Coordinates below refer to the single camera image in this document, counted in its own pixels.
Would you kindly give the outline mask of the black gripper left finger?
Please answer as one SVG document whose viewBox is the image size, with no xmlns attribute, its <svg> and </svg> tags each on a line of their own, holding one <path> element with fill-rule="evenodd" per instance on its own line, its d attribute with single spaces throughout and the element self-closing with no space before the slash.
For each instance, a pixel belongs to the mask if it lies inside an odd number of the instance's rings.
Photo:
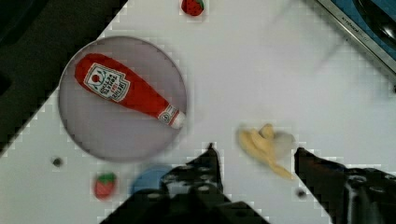
<svg viewBox="0 0 396 224">
<path fill-rule="evenodd" d="M 141 189 L 100 224 L 270 224 L 248 204 L 223 193 L 213 145 L 167 172 L 156 189 Z"/>
</svg>

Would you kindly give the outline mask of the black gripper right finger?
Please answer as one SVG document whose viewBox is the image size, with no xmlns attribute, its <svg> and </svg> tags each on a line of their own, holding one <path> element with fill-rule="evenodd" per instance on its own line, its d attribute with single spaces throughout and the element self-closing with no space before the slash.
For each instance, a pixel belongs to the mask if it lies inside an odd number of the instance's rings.
<svg viewBox="0 0 396 224">
<path fill-rule="evenodd" d="M 394 175 L 375 168 L 347 168 L 303 147 L 294 153 L 294 171 L 332 224 L 396 224 Z"/>
</svg>

